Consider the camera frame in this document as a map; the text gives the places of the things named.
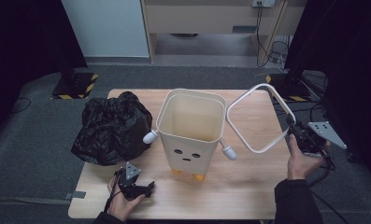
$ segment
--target black curtain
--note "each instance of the black curtain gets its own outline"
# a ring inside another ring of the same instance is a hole
[[[21,87],[87,67],[60,0],[0,0],[0,125]]]
[[[309,0],[286,62],[290,71],[297,66],[292,76],[317,70],[328,77],[327,115],[371,171],[371,1]]]

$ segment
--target person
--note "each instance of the person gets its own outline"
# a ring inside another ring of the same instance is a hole
[[[275,224],[322,224],[322,216],[307,186],[306,177],[320,167],[323,158],[309,157],[302,154],[295,136],[290,134],[289,147],[291,156],[288,160],[287,179],[275,187],[276,216]],[[115,177],[108,183],[109,192],[115,183]],[[123,224],[133,209],[140,204],[145,195],[139,195],[132,201],[126,200],[118,186],[107,212],[101,212],[94,224]]]

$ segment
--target wall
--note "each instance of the wall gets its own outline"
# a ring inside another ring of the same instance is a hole
[[[85,57],[149,58],[136,0],[62,0]]]

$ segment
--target desk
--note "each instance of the desk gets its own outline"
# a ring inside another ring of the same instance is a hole
[[[259,36],[266,52],[276,35],[293,35],[307,0],[276,0],[262,10]],[[257,27],[258,8],[252,0],[141,0],[144,25],[154,60],[159,34],[233,34],[234,26]],[[255,30],[250,41],[258,46]],[[267,60],[261,49],[261,63]]]
[[[117,97],[126,90],[113,90]],[[153,115],[152,129],[170,90],[128,90]],[[231,104],[245,91],[205,90],[217,93]],[[254,139],[256,148],[278,136],[282,130],[267,91],[255,91],[231,111],[231,120],[244,136]],[[131,163],[140,168],[136,184],[146,186],[155,181],[155,190],[140,204],[130,219],[273,219],[276,211],[274,187],[287,175],[290,156],[285,140],[263,154],[250,152],[225,124],[223,138],[237,154],[229,161],[217,148],[204,182],[192,175],[174,175],[166,160],[162,141],[158,138],[151,148]],[[74,198],[68,215],[72,218],[96,218],[109,196],[107,182],[123,164],[98,166],[85,163],[76,191],[84,191],[84,199]]]

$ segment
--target white knob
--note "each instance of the white knob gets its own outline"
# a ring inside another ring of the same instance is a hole
[[[223,147],[222,152],[231,161],[234,161],[235,159],[237,159],[237,155],[235,154],[235,151],[230,146]]]
[[[157,131],[150,131],[150,133],[147,133],[147,135],[144,136],[144,138],[142,139],[142,141],[145,143],[145,144],[150,144],[152,143],[153,141],[156,140],[156,138],[158,138],[159,136],[159,133]]]

